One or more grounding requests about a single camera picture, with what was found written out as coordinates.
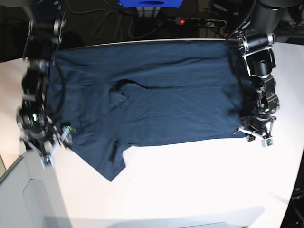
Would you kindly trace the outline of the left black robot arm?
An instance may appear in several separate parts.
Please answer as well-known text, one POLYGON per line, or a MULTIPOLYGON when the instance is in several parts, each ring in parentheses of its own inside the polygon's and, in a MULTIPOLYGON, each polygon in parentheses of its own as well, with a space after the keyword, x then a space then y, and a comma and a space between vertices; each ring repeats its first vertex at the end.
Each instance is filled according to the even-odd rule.
POLYGON ((276 95, 276 80, 272 70, 276 67, 272 46, 276 41, 274 30, 284 9, 292 6, 289 0, 255 0, 248 13, 226 40, 235 35, 237 47, 256 96, 250 116, 242 118, 243 125, 234 130, 242 132, 247 141, 260 138, 263 147, 273 145, 272 128, 280 108, 276 95))

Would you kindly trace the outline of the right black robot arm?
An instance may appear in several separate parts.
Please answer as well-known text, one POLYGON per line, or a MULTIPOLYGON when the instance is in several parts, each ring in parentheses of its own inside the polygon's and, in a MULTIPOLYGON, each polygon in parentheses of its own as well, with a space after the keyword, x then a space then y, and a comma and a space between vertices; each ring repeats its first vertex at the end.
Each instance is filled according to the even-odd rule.
POLYGON ((16 122, 22 131, 20 140, 26 151, 37 152, 43 168, 53 167, 53 155, 59 146, 71 148, 74 128, 70 122, 58 123, 58 114, 66 95, 63 73, 56 62, 65 26, 63 0, 23 0, 20 5, 29 17, 28 36, 22 58, 27 70, 22 78, 22 103, 16 122), (50 71, 54 68, 61 83, 60 100, 54 111, 48 110, 50 71))

